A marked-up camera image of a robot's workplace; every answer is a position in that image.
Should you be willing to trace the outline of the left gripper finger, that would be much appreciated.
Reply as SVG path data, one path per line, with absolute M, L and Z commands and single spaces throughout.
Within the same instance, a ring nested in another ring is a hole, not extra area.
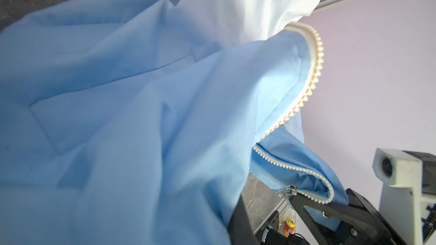
M 232 245 L 259 245 L 251 228 L 242 196 L 230 219 L 228 234 Z

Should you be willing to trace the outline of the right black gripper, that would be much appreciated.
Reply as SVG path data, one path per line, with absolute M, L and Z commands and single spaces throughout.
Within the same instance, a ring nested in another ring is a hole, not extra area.
M 321 204 L 298 194 L 290 205 L 319 245 L 404 245 L 404 239 L 362 195 L 346 190 L 347 205 Z

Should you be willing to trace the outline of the light blue zip jacket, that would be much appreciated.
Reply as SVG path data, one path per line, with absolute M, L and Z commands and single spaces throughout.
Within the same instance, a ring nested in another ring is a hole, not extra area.
M 349 203 L 304 145 L 320 0 L 70 0 L 1 32 L 3 245 L 230 245 L 253 173 Z

